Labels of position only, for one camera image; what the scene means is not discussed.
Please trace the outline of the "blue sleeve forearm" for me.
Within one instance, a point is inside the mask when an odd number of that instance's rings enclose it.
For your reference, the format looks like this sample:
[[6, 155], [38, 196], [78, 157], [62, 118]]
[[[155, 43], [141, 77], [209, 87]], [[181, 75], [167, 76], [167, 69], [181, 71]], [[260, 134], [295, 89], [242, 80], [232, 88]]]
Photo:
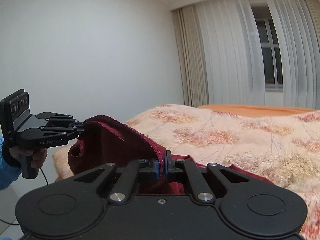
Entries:
[[20, 176], [21, 164], [10, 155], [9, 148], [5, 145], [1, 137], [1, 164], [0, 164], [0, 184], [1, 190], [7, 189], [13, 181]]

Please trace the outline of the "left hand on handle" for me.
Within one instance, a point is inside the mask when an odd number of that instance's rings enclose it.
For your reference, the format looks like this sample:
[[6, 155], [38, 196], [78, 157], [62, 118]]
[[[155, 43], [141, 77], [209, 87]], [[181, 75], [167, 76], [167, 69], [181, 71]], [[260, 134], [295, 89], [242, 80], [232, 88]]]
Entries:
[[23, 157], [31, 157], [31, 167], [41, 168], [48, 156], [47, 149], [26, 150], [20, 146], [14, 146], [9, 148], [8, 146], [2, 146], [2, 156], [4, 161], [11, 167], [21, 168], [21, 162]]

